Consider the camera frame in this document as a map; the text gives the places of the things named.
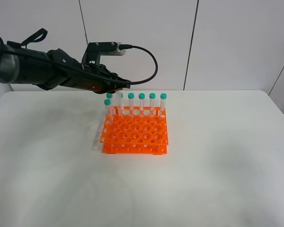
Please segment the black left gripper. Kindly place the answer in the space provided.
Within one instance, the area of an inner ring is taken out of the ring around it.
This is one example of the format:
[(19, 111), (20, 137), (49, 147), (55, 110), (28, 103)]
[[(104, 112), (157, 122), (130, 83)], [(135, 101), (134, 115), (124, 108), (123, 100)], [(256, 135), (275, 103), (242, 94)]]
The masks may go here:
[(93, 91), (97, 94), (115, 93), (123, 88), (130, 88), (130, 81), (123, 79), (109, 71), (106, 66), (95, 64), (82, 64), (83, 73), (75, 73), (71, 77), (71, 87)]

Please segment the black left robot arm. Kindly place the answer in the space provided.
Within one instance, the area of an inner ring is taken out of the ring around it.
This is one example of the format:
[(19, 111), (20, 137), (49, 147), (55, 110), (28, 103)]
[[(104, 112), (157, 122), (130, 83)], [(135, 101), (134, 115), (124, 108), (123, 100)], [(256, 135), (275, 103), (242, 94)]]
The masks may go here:
[(128, 81), (105, 66), (82, 64), (61, 49), (40, 52), (0, 44), (0, 83), (31, 84), (43, 90), (58, 86), (115, 93)]

